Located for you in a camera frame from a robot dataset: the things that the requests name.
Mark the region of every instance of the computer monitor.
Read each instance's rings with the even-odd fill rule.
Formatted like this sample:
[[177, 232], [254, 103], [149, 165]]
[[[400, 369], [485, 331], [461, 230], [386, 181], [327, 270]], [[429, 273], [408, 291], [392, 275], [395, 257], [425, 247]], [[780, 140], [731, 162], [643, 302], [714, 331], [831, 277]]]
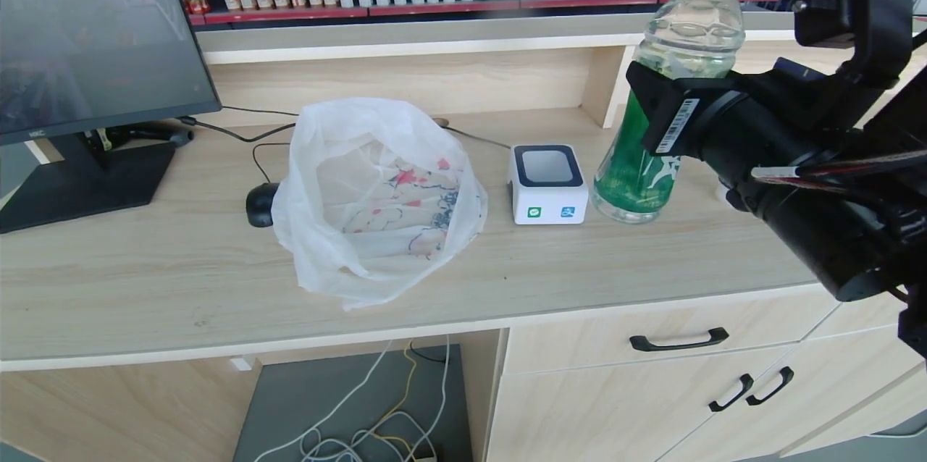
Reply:
[[105, 127], [221, 109], [181, 0], [0, 0], [0, 145], [48, 138], [0, 210], [0, 233], [148, 204], [162, 143], [97, 151]]

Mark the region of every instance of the plastic bag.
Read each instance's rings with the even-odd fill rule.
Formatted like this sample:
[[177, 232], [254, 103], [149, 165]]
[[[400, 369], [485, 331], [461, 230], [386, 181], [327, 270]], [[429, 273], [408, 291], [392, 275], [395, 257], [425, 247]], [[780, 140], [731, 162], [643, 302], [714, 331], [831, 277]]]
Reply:
[[305, 106], [272, 204], [299, 286], [345, 309], [395, 299], [462, 251], [486, 214], [460, 142], [380, 98]]

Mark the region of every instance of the red shelf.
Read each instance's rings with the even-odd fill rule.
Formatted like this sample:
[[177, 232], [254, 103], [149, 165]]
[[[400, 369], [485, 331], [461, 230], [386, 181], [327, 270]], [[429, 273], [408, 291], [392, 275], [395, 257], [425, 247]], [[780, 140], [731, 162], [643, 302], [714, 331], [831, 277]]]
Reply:
[[206, 24], [261, 20], [347, 19], [347, 17], [366, 16], [366, 7], [301, 7], [300, 9], [266, 9], [264, 11], [222, 11], [204, 15]]
[[466, 13], [467, 11], [498, 11], [519, 9], [519, 0], [481, 0], [476, 2], [453, 2], [449, 4], [407, 4], [407, 6], [374, 6], [371, 17], [385, 17], [390, 14], [421, 13]]
[[540, 7], [583, 7], [583, 6], [631, 6], [632, 4], [656, 4], [656, 0], [522, 0], [522, 9]]

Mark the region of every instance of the robotic arm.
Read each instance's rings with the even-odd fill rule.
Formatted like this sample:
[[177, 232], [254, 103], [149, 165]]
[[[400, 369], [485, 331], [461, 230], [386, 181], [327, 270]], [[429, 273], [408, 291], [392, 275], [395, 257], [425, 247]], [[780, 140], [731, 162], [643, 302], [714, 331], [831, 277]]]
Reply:
[[708, 163], [838, 301], [904, 301], [898, 337], [927, 358], [927, 69], [854, 128], [927, 42], [911, 39], [912, 2], [795, 0], [798, 43], [855, 49], [829, 76], [779, 59], [678, 80], [635, 62], [628, 80], [649, 152]]

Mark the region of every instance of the drawer handle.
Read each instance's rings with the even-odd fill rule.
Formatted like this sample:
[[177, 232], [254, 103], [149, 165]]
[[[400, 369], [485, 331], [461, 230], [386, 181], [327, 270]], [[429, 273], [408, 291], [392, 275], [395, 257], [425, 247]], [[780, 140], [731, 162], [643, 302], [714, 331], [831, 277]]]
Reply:
[[747, 397], [747, 405], [748, 406], [759, 406], [761, 405], [761, 403], [767, 402], [767, 400], [771, 399], [772, 396], [774, 396], [776, 393], [779, 392], [779, 390], [788, 386], [789, 382], [792, 382], [792, 377], [795, 377], [795, 372], [792, 371], [790, 367], [785, 366], [784, 369], [779, 370], [779, 375], [782, 376], [782, 383], [779, 384], [779, 386], [775, 390], [772, 390], [772, 393], [769, 393], [767, 396], [763, 397], [762, 399], [757, 399], [755, 395], [751, 395]]
[[647, 340], [645, 336], [635, 335], [630, 337], [632, 342], [632, 347], [639, 352], [669, 352], [670, 350], [689, 350], [689, 348], [704, 348], [705, 346], [714, 346], [716, 344], [724, 343], [728, 337], [731, 337], [728, 334], [728, 330], [723, 329], [723, 327], [716, 327], [716, 329], [708, 330], [709, 339], [703, 343], [690, 343], [690, 344], [670, 344], [669, 346], [657, 346], [651, 341]]
[[718, 413], [719, 411], [724, 411], [728, 409], [729, 407], [731, 407], [732, 403], [736, 403], [738, 399], [744, 396], [746, 392], [749, 392], [749, 390], [752, 388], [752, 377], [750, 376], [750, 374], [744, 373], [744, 375], [741, 376], [740, 380], [741, 380], [741, 390], [739, 391], [739, 393], [737, 393], [734, 396], [733, 399], [731, 399], [731, 402], [728, 402], [726, 403], [726, 405], [722, 406], [722, 405], [719, 405], [717, 400], [712, 400], [710, 405], [708, 405], [708, 409], [710, 409], [714, 413]]

